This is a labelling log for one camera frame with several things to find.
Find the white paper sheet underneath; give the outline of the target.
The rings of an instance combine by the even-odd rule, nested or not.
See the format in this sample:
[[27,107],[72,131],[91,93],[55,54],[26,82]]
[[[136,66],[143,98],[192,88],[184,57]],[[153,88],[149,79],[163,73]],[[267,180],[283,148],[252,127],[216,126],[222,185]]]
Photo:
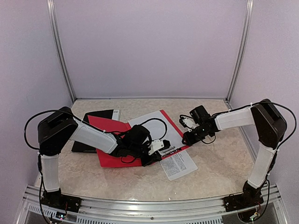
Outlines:
[[162,139],[169,140],[171,147],[174,147],[174,149],[184,150],[188,148],[188,146],[182,143],[183,133],[164,110],[142,115],[129,120],[128,123],[132,127],[134,125],[141,125],[151,118],[155,118],[155,120],[148,121],[143,126],[150,131],[153,140],[159,139],[165,134]]

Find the printed sheet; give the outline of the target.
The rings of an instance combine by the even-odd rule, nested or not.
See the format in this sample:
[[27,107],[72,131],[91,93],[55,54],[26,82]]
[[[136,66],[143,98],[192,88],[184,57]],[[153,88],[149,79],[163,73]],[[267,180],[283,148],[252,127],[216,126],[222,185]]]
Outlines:
[[198,170],[189,154],[184,150],[160,161],[169,181],[176,180]]

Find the red plastic folder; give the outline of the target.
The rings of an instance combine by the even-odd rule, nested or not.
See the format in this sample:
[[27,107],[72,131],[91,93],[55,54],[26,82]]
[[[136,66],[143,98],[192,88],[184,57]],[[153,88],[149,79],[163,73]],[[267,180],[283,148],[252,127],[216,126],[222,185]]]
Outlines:
[[[129,125],[128,121],[127,122],[121,122],[120,123],[120,127],[116,128],[116,131],[127,131],[129,129],[131,129],[132,127]],[[135,161],[133,161],[133,157],[132,156],[127,156],[124,158],[121,157],[113,157],[111,155],[108,155],[100,150],[97,150],[97,155],[100,161],[100,165],[103,168],[122,168],[122,167],[136,167],[136,166],[141,166],[141,160],[140,159],[136,159]]]

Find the black clip folder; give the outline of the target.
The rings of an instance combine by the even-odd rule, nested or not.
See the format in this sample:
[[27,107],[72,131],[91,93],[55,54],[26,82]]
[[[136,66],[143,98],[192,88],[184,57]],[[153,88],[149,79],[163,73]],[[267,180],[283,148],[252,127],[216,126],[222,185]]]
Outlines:
[[73,153],[96,153],[100,150],[110,154],[117,146],[116,138],[111,133],[120,127],[120,110],[110,109],[87,112],[78,128],[71,136],[74,141]]

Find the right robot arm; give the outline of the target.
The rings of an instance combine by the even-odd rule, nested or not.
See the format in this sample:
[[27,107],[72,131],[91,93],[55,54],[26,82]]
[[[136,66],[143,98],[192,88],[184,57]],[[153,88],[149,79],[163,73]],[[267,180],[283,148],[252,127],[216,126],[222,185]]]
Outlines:
[[180,124],[188,130],[183,134],[183,144],[192,146],[207,136],[214,137],[219,131],[242,126],[254,126],[259,141],[259,150],[247,184],[257,189],[270,172],[273,159],[287,129],[287,122],[269,99],[245,105],[230,111],[210,115],[200,105],[189,116],[180,115]]

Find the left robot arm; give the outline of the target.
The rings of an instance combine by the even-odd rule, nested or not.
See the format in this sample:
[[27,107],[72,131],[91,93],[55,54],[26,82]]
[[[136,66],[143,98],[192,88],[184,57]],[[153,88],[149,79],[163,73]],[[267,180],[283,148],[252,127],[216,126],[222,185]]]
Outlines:
[[65,204],[65,196],[58,192],[58,158],[69,140],[90,145],[113,157],[129,155],[141,159],[143,166],[160,161],[159,150],[165,146],[163,139],[152,139],[142,124],[124,132],[107,132],[81,121],[69,107],[53,110],[38,124],[38,142],[40,172],[48,192],[46,198],[57,208]]

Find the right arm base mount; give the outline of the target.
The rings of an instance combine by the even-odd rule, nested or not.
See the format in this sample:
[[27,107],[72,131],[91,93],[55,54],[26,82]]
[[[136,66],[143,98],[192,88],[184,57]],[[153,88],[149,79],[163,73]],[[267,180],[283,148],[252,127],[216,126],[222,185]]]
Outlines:
[[249,185],[246,181],[243,186],[242,193],[230,194],[222,199],[226,212],[241,210],[262,204],[264,202],[261,194],[262,187],[263,186],[260,186],[256,189]]

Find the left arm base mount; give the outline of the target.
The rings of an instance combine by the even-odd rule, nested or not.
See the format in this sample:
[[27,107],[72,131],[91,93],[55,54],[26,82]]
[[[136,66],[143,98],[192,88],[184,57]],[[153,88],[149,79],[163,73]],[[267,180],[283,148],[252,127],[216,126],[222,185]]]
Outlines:
[[58,191],[43,192],[41,204],[52,208],[78,213],[82,199],[76,196],[64,195],[61,189]]

